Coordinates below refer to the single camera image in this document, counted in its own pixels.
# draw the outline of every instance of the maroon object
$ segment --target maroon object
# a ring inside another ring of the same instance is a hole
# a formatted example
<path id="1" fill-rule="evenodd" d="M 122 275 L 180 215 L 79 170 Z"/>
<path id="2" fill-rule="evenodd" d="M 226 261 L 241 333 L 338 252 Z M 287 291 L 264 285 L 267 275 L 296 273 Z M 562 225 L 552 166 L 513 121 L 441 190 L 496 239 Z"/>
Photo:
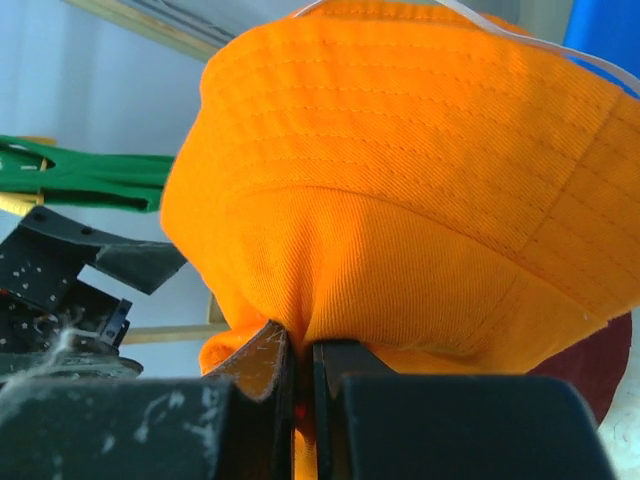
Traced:
<path id="1" fill-rule="evenodd" d="M 627 313 L 609 322 L 603 330 L 545 360 L 529 374 L 573 384 L 600 425 L 627 368 L 630 348 L 631 313 Z"/>

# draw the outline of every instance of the blue bin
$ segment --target blue bin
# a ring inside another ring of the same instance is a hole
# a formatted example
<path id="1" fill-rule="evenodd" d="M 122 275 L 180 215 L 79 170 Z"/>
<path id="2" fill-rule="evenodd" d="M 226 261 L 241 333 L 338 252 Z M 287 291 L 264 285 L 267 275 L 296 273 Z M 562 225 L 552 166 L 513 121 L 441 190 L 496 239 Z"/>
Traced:
<path id="1" fill-rule="evenodd" d="M 575 0 L 564 44 L 640 77 L 640 0 Z M 601 69 L 577 62 L 622 85 Z"/>

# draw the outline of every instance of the white string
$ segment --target white string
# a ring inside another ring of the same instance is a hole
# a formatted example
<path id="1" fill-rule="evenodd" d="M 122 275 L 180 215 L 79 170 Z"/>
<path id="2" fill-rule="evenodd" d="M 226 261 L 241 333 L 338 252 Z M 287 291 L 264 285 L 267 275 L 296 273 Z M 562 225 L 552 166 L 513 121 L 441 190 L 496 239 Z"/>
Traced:
<path id="1" fill-rule="evenodd" d="M 318 5 L 323 3 L 325 0 L 316 0 L 313 3 L 310 3 L 306 7 L 298 10 L 293 16 L 300 17 L 309 13 L 311 10 L 315 9 Z M 589 55 L 588 53 L 581 52 L 579 50 L 574 50 L 573 48 L 565 47 L 562 45 L 558 45 L 553 42 L 548 42 L 546 40 L 540 40 L 538 38 L 528 37 L 526 35 L 520 35 L 518 33 L 511 32 L 504 28 L 499 27 L 491 20 L 486 19 L 476 11 L 471 8 L 463 5 L 458 0 L 436 0 L 439 4 L 453 10 L 454 12 L 462 15 L 470 22 L 474 23 L 476 26 L 481 29 L 497 35 L 499 37 L 508 38 L 511 40 L 515 40 L 516 42 L 520 42 L 525 45 L 529 45 L 531 47 L 536 47 L 541 50 L 545 50 L 547 52 L 556 53 L 560 55 L 566 55 L 569 57 L 579 58 L 580 60 L 584 60 L 585 62 L 598 67 L 611 76 L 620 80 L 623 84 L 625 84 L 631 91 L 633 91 L 636 95 L 640 96 L 640 80 L 635 77 L 630 72 L 626 71 L 624 68 L 621 68 L 614 63 L 611 63 L 603 58 L 596 57 L 594 55 Z"/>

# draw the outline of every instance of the yellow object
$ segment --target yellow object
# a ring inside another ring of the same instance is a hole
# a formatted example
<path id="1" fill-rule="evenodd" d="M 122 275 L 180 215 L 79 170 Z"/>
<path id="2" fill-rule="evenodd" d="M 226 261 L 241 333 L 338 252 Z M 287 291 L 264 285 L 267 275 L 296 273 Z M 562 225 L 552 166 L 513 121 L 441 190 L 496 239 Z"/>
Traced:
<path id="1" fill-rule="evenodd" d="M 41 143 L 43 145 L 56 145 L 56 140 L 49 137 L 20 137 L 30 142 Z M 40 170 L 47 168 L 47 161 L 42 160 Z M 0 192 L 0 210 L 5 210 L 13 215 L 24 217 L 36 205 L 44 205 L 44 195 L 34 195 L 28 193 Z"/>
<path id="2" fill-rule="evenodd" d="M 203 75 L 167 235 L 231 331 L 524 373 L 640 304 L 640 102 L 444 8 L 329 1 Z M 296 469 L 313 476 L 313 437 Z"/>

